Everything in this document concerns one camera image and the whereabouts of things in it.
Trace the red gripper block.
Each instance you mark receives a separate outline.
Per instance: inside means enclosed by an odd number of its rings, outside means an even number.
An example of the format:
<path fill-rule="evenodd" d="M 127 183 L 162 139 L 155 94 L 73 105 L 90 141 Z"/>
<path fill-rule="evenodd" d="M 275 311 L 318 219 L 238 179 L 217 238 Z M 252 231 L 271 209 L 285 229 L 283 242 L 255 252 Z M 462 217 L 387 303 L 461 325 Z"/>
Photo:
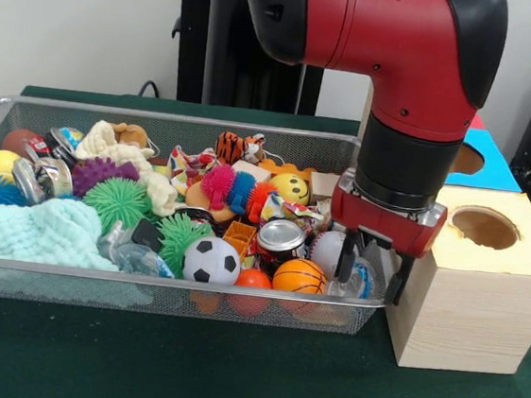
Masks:
<path fill-rule="evenodd" d="M 355 263 L 359 231 L 376 236 L 398 252 L 399 269 L 387 284 L 386 305 L 397 305 L 414 266 L 436 240 L 446 222 L 448 210 L 435 202 L 423 212 L 393 211 L 376 204 L 359 193 L 354 182 L 355 169 L 347 168 L 340 176 L 332 197 L 332 219 L 348 230 L 339 253 L 335 271 L 338 282 L 347 283 Z"/>

